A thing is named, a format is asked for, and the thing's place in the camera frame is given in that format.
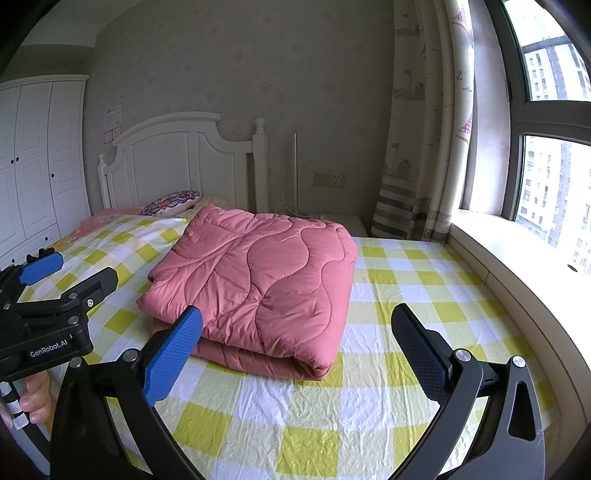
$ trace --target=yellow checkered bed sheet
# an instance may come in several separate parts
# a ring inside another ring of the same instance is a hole
[[[63,269],[23,300],[54,298],[104,267],[118,289],[89,315],[95,346],[89,362],[111,361],[151,335],[151,319],[135,301],[147,274],[182,234],[182,219],[123,216],[64,247]],[[206,478],[386,479],[419,440],[438,405],[427,399],[394,340],[392,309],[406,302],[423,324],[453,348],[530,366],[546,432],[557,422],[550,388],[505,310],[447,246],[356,238],[359,258],[345,333],[323,382],[276,380],[231,371],[191,357],[157,410]],[[54,369],[54,395],[65,367]],[[461,463],[476,432],[479,399],[446,469]],[[113,416],[132,460],[145,463],[116,402]]]

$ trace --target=wardrobe drawer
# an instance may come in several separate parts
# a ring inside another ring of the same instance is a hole
[[[36,234],[26,242],[21,243],[6,255],[0,258],[0,268],[4,269],[9,265],[24,263],[27,255],[37,255],[40,248],[47,248],[60,239],[60,231],[57,224],[51,225],[42,232]]]

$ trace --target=screw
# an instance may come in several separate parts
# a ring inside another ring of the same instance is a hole
[[[68,365],[70,365],[72,368],[80,368],[82,366],[82,358],[75,356],[72,360],[70,360]]]
[[[456,358],[460,362],[469,362],[470,361],[470,358],[472,358],[472,355],[470,354],[470,352],[468,350],[459,349],[456,352]]]
[[[521,358],[519,355],[513,357],[513,364],[516,367],[523,368],[525,367],[525,360]]]
[[[137,360],[138,357],[138,351],[134,350],[133,348],[130,348],[129,350],[123,352],[123,360],[125,360],[126,362],[135,362],[135,360]]]

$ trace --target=pink quilted comforter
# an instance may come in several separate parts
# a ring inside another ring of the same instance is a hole
[[[152,269],[139,308],[203,314],[193,355],[278,378],[322,380],[345,328],[357,245],[337,223],[204,207]]]

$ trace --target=hand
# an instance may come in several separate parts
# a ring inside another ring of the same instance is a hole
[[[49,375],[47,372],[39,372],[22,379],[26,390],[23,392],[20,405],[23,411],[29,412],[31,423],[47,421],[51,413],[51,397],[49,395]],[[0,416],[8,428],[12,427],[12,418],[0,406]]]

